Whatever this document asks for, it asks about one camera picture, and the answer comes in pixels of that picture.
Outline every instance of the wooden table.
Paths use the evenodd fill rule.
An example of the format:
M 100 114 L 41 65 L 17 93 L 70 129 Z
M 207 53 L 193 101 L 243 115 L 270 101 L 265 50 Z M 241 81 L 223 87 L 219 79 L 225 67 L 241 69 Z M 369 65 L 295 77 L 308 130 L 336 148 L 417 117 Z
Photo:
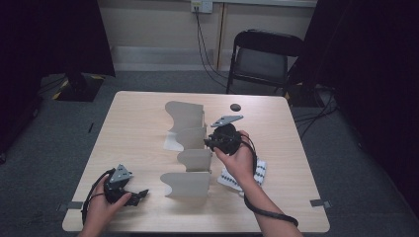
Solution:
M 251 233 L 260 232 L 253 213 L 243 199 L 219 184 L 223 164 L 213 154 L 209 193 L 206 198 L 164 196 L 166 185 L 160 176 L 185 172 L 176 151 L 163 149 L 172 118 L 165 111 L 169 101 L 204 105 L 205 122 L 221 116 L 243 115 L 234 122 L 249 132 L 259 157 L 267 161 L 263 189 L 288 215 L 299 221 L 302 232 L 326 232 L 329 222 L 319 199 L 304 150 L 295 129 L 287 101 L 282 97 L 118 92 L 86 165 L 73 201 L 83 201 L 92 184 L 105 171 L 123 164 L 134 174 L 126 190 L 149 189 L 138 205 L 124 207 L 109 226 L 117 232 L 162 233 Z M 239 104 L 233 112 L 231 104 Z M 213 128 L 208 127 L 208 134 Z M 69 209 L 62 223 L 66 231 L 82 229 L 81 213 Z

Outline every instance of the finger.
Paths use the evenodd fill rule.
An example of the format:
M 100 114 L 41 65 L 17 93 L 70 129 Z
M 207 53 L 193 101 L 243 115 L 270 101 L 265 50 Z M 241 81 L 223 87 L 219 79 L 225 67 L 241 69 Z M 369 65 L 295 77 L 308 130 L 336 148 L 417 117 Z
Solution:
M 126 204 L 126 202 L 131 198 L 131 196 L 132 196 L 132 193 L 124 194 L 119 200 L 117 200 L 117 202 L 115 202 L 112 205 L 112 209 L 114 211 L 118 211 L 119 209 L 121 209 L 121 207 L 123 207 Z

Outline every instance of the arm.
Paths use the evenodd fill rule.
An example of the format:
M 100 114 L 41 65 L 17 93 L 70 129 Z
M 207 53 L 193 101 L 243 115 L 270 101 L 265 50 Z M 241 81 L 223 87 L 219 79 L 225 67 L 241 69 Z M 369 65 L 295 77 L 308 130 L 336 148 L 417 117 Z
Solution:
M 108 203 L 104 193 L 104 183 L 108 176 L 102 178 L 92 193 L 89 203 L 87 218 L 79 237 L 99 236 L 111 222 L 114 215 L 120 210 L 124 204 L 130 199 L 131 193 L 126 193 L 117 202 Z
M 245 131 L 240 133 L 249 136 Z M 242 140 L 249 143 L 245 136 Z M 224 163 L 231 176 L 243 189 L 249 201 L 257 208 L 276 213 L 283 213 L 265 194 L 253 178 L 253 158 L 248 147 L 240 145 L 237 152 L 231 156 L 224 154 L 218 148 L 214 149 L 216 156 Z M 299 230 L 290 222 L 272 217 L 255 214 L 259 227 L 265 237 L 271 236 L 302 236 Z

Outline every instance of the chair seat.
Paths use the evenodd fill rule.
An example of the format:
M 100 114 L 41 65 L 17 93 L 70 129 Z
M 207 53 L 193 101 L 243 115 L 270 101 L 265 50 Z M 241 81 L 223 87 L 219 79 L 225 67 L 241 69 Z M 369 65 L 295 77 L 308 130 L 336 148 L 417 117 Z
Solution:
M 287 83 L 287 57 L 269 52 L 240 48 L 234 74 L 263 78 L 267 81 Z

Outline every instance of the wrist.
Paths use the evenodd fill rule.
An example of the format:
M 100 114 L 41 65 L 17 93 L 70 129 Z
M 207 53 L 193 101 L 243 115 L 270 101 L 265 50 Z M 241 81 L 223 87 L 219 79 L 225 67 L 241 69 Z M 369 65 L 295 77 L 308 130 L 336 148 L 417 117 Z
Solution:
M 244 192 L 250 191 L 250 190 L 253 190 L 253 189 L 259 187 L 259 185 L 258 185 L 258 183 L 256 183 L 254 177 L 246 177 L 246 178 L 240 179 L 240 180 L 237 181 L 237 183 L 239 184 L 240 188 Z

